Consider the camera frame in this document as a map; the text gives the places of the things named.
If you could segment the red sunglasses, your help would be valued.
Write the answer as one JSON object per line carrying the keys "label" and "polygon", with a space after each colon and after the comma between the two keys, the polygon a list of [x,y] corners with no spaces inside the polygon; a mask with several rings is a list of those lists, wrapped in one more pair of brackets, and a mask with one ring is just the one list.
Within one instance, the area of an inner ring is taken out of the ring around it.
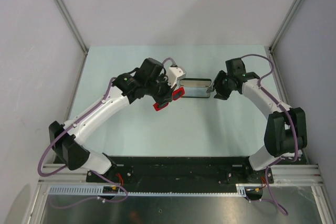
{"label": "red sunglasses", "polygon": [[179,98],[183,97],[185,94],[185,89],[183,87],[180,87],[174,91],[170,91],[168,93],[168,96],[164,99],[162,99],[161,101],[156,101],[153,104],[153,107],[155,109],[155,111],[160,111],[164,108],[166,108],[170,102],[172,101],[176,101]]}

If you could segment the dark green glasses case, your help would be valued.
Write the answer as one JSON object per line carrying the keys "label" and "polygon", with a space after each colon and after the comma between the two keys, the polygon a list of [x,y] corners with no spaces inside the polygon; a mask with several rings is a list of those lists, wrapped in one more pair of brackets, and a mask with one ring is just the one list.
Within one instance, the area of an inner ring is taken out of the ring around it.
{"label": "dark green glasses case", "polygon": [[184,78],[179,82],[179,87],[185,91],[182,98],[210,98],[211,94],[207,90],[211,84],[212,80],[208,78]]}

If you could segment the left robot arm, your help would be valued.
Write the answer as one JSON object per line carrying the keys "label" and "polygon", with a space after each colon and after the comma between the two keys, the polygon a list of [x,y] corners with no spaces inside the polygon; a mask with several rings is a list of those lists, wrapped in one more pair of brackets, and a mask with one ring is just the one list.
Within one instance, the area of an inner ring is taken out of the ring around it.
{"label": "left robot arm", "polygon": [[106,154],[86,148],[86,140],[107,119],[144,96],[154,99],[156,111],[167,107],[178,99],[177,84],[184,77],[176,63],[166,68],[163,62],[146,58],[140,67],[111,78],[103,96],[79,115],[52,122],[47,150],[53,150],[69,170],[93,170],[103,181],[112,181],[116,175],[112,162]]}

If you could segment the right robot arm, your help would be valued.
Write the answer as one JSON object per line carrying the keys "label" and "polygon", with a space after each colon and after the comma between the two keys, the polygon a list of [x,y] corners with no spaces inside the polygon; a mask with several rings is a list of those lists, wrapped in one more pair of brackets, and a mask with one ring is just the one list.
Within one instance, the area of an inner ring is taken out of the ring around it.
{"label": "right robot arm", "polygon": [[275,98],[262,84],[263,77],[248,72],[241,57],[227,60],[226,70],[221,70],[207,92],[215,98],[228,100],[233,91],[249,99],[267,120],[264,145],[249,156],[249,165],[242,169],[243,179],[254,183],[261,170],[281,160],[295,162],[299,151],[306,148],[306,114],[302,108],[293,108]]}

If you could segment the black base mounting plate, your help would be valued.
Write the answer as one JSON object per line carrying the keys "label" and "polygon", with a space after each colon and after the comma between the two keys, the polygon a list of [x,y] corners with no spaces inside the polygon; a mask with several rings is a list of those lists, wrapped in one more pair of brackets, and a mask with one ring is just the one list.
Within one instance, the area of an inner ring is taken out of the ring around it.
{"label": "black base mounting plate", "polygon": [[[304,165],[281,161],[279,165]],[[122,191],[218,193],[240,184],[269,188],[269,169],[253,170],[247,157],[113,157],[104,175],[87,172],[86,182],[75,185],[112,185]]]}

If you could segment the aluminium front rail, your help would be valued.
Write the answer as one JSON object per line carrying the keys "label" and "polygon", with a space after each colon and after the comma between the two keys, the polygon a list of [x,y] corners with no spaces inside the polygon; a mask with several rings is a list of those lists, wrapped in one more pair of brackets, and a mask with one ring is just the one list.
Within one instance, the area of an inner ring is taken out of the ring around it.
{"label": "aluminium front rail", "polygon": [[[323,186],[318,165],[274,165],[269,171],[274,179],[274,186]],[[80,168],[70,171],[67,168],[58,173],[39,177],[38,182],[42,184],[84,184],[86,182],[87,170]]]}

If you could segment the right aluminium frame post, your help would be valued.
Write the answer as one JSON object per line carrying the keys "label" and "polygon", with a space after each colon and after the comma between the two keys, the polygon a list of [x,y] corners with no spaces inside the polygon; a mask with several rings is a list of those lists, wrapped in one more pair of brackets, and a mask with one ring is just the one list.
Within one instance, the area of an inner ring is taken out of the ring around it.
{"label": "right aluminium frame post", "polygon": [[275,37],[273,38],[271,44],[269,45],[268,49],[270,52],[274,52],[276,47],[278,46],[280,40],[285,35],[287,29],[289,28],[290,24],[293,22],[297,12],[299,11],[300,7],[303,5],[305,0],[293,0],[289,10],[286,13],[284,20],[282,21],[279,29],[276,32]]}

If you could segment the aluminium frame post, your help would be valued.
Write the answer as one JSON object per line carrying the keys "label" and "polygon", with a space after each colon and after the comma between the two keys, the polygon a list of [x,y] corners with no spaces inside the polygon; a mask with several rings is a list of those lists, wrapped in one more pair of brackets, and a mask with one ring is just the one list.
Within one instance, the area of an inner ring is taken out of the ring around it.
{"label": "aluminium frame post", "polygon": [[276,47],[278,46],[280,40],[285,35],[287,29],[289,28],[290,24],[293,22],[297,12],[299,11],[300,7],[303,5],[305,0],[293,0],[289,10],[286,13],[284,20],[282,21],[279,29],[276,32],[275,37],[273,38],[271,44],[269,45],[268,49],[270,52],[274,52]]}
{"label": "aluminium frame post", "polygon": [[86,56],[88,54],[88,47],[86,46],[64,0],[53,0],[61,14],[61,16],[63,17],[66,25],[68,26],[71,34],[73,35],[75,41],[77,42],[78,46],[80,47],[81,51],[84,53],[84,55]]}

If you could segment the left aluminium frame post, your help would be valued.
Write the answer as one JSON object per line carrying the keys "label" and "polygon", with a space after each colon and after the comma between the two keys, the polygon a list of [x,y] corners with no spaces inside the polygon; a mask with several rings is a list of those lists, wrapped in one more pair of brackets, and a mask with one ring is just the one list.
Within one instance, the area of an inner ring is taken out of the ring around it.
{"label": "left aluminium frame post", "polygon": [[84,53],[84,55],[86,56],[88,54],[88,47],[86,46],[64,0],[53,0],[61,14],[61,16],[63,17],[66,25],[68,26],[71,34],[73,35],[75,41],[77,42],[78,46],[80,47],[81,51]]}

